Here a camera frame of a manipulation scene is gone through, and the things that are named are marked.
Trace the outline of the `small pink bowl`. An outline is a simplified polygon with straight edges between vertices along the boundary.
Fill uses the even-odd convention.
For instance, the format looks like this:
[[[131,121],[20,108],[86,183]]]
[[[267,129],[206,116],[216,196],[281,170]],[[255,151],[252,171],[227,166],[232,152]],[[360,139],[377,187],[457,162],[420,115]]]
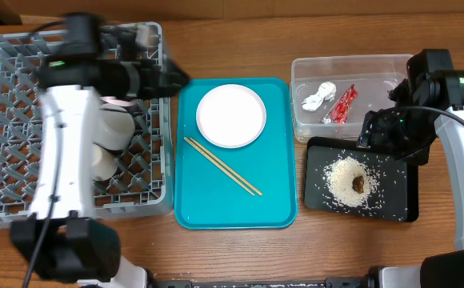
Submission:
[[[135,105],[137,102],[136,100],[126,101],[126,100],[117,99],[115,97],[100,97],[100,99],[104,103],[109,103],[109,104],[120,106],[120,107],[130,107],[130,106]]]

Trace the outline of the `grey bowl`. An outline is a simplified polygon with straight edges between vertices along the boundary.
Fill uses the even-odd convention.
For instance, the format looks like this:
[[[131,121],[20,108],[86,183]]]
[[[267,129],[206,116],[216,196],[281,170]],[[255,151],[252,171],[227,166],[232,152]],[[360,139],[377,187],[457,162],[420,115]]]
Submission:
[[[123,150],[128,147],[135,132],[132,115],[123,107],[103,104],[95,121],[93,141],[108,150]]]

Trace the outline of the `red snack wrapper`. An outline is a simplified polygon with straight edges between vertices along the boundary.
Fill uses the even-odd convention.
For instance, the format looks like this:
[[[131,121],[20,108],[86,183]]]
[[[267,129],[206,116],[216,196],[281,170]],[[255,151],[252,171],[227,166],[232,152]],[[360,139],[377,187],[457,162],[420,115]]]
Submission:
[[[334,104],[330,112],[322,119],[322,123],[331,124],[338,123],[343,124],[346,122],[352,102],[358,96],[358,92],[351,85],[346,92],[340,97],[340,99]]]

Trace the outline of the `white napkin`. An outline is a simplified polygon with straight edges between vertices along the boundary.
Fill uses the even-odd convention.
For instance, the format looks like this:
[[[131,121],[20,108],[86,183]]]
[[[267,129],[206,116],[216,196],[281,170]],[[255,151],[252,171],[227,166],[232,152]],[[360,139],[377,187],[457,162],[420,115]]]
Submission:
[[[302,108],[305,111],[316,111],[324,102],[334,100],[337,92],[337,87],[332,82],[322,83],[315,94],[305,98],[302,102]]]

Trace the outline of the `white paper cup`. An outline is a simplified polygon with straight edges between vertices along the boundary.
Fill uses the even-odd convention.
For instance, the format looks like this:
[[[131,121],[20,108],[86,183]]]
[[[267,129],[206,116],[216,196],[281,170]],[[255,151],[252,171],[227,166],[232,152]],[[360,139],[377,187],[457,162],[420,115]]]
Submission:
[[[93,180],[105,181],[114,176],[118,169],[114,156],[104,148],[92,145],[91,172]]]

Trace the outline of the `large white plate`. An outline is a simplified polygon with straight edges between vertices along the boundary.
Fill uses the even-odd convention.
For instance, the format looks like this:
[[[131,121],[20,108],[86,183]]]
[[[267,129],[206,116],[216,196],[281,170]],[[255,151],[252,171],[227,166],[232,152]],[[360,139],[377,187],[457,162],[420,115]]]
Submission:
[[[227,149],[251,144],[262,133],[266,107],[252,89],[239,84],[217,86],[207,92],[196,111],[196,123],[205,140]]]

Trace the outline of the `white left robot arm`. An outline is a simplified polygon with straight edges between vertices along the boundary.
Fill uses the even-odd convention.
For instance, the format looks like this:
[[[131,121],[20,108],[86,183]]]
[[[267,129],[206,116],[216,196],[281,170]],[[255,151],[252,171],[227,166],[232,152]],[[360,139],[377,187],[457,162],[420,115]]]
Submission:
[[[91,13],[64,16],[64,41],[36,69],[42,110],[40,171],[27,218],[10,240],[28,274],[84,287],[152,287],[128,261],[118,233],[95,216],[92,156],[103,98],[132,104],[170,98],[189,75],[173,61],[142,57],[159,43],[151,28],[105,26]]]

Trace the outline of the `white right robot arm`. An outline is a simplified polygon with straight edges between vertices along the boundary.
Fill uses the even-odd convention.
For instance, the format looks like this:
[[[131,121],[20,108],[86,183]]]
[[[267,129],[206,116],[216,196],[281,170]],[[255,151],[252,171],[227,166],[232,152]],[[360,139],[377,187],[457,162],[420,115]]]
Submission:
[[[379,148],[417,165],[440,140],[454,197],[454,251],[408,267],[373,267],[364,287],[464,287],[464,70],[450,52],[424,49],[406,64],[407,77],[392,91],[395,106],[364,118],[361,148]]]

